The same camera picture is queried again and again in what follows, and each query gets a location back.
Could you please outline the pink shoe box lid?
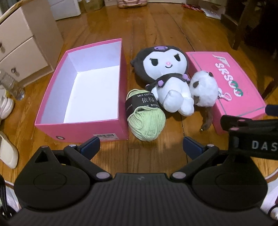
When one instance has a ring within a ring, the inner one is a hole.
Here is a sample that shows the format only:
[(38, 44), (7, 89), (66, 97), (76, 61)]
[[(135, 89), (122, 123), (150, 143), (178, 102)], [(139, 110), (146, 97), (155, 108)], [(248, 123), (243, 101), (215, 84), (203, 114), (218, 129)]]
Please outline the pink shoe box lid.
[(224, 133), (220, 125), (223, 115), (259, 120), (265, 115), (266, 104), (257, 88), (228, 52), (186, 52), (188, 75), (197, 71), (212, 72), (219, 98), (213, 106), (213, 126), (217, 134)]

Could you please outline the green yarn ball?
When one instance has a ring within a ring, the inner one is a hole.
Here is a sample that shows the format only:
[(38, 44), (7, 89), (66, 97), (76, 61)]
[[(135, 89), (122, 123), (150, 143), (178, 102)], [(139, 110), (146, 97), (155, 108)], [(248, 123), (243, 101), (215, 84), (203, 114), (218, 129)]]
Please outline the green yarn ball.
[(128, 126), (141, 141), (153, 141), (164, 129), (166, 116), (153, 93), (130, 90), (125, 101)]

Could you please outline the small white brown plush keychain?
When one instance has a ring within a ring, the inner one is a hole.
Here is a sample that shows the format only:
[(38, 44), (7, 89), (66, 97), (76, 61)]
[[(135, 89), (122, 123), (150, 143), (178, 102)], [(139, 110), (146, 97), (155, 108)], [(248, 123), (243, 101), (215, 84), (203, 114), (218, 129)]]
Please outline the small white brown plush keychain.
[(213, 121), (212, 108), (216, 101), (220, 98), (231, 101), (232, 97), (230, 94), (222, 92), (213, 74), (207, 71), (198, 71), (192, 76), (189, 90), (191, 97), (194, 99), (194, 105), (205, 109), (203, 124), (200, 130), (208, 130)]

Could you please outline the black white Kuromi plush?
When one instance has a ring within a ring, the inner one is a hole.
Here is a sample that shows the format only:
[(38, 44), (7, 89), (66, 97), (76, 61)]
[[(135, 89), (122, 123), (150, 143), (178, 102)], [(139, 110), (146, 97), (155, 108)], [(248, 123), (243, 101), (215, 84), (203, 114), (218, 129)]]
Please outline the black white Kuromi plush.
[(130, 64), (135, 74), (146, 83), (145, 89), (154, 94), (164, 110), (179, 112), (185, 117), (194, 113), (194, 100), (186, 74), (189, 64), (180, 48), (145, 48), (139, 51)]

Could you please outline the pink open shoe box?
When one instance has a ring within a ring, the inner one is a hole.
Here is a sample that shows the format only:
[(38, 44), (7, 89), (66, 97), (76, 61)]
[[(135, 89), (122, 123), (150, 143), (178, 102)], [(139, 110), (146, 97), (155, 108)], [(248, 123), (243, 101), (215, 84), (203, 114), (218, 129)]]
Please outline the pink open shoe box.
[(121, 39), (65, 52), (48, 84), (35, 127), (53, 139), (127, 140), (127, 63)]

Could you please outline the white slipper shoe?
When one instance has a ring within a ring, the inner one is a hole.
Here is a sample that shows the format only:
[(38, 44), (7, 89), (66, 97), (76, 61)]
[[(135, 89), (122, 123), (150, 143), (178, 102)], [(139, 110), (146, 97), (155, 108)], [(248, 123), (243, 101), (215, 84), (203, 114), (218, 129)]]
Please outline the white slipper shoe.
[(0, 149), (0, 159), (11, 169), (15, 169), (18, 164), (18, 150), (9, 141), (7, 136), (1, 131), (1, 149)]

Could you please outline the white sneaker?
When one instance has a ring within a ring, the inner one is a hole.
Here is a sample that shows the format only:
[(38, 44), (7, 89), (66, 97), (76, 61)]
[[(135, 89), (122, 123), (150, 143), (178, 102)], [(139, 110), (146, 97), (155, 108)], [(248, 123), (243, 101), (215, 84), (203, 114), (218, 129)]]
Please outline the white sneaker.
[(10, 98), (5, 89), (1, 89), (1, 100), (0, 100), (0, 119), (6, 119), (14, 108), (14, 100)]

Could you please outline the clear plastic water bottle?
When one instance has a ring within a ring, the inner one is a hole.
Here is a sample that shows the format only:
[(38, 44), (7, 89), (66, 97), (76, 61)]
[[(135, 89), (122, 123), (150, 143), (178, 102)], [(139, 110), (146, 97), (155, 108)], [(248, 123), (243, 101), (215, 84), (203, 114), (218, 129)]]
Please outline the clear plastic water bottle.
[(1, 85), (18, 101), (25, 96), (24, 88), (7, 72), (1, 69)]

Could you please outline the dark wooden chair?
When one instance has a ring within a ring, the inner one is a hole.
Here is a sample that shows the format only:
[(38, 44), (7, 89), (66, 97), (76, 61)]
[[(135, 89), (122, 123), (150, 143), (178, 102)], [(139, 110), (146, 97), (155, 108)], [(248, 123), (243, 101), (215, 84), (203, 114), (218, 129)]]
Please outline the dark wooden chair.
[(277, 1), (227, 1), (220, 21), (234, 32), (229, 37), (232, 49), (244, 42), (271, 57), (273, 80), (261, 94), (268, 98), (277, 88)]

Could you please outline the white drawer cabinet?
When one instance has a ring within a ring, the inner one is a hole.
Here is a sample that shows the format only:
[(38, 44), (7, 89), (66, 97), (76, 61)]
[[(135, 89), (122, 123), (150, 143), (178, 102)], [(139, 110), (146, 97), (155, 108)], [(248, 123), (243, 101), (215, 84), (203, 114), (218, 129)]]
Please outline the white drawer cabinet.
[(19, 1), (1, 16), (1, 69), (22, 86), (55, 70), (63, 43), (48, 1)]

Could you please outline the red white paper litter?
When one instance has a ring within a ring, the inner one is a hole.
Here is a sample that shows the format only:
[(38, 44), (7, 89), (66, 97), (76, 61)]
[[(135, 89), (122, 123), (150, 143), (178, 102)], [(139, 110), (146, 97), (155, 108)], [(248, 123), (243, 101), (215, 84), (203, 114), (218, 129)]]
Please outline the red white paper litter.
[(203, 12), (207, 17), (221, 19), (225, 14), (227, 1), (183, 1), (182, 6), (186, 9)]

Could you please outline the cardboard box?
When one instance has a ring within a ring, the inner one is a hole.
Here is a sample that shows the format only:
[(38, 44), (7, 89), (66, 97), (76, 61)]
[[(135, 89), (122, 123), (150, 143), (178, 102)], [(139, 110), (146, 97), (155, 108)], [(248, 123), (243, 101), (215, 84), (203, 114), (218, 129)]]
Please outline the cardboard box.
[(100, 10), (105, 5), (104, 0), (81, 0), (78, 2), (84, 6), (86, 12)]

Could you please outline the pink handbag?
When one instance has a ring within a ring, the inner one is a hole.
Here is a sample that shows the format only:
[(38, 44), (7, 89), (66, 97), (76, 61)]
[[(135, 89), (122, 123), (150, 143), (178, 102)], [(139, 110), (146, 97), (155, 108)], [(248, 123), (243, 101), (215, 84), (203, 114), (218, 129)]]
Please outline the pink handbag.
[(120, 9), (130, 8), (130, 7), (143, 7), (148, 3), (147, 0), (117, 0), (117, 6)]

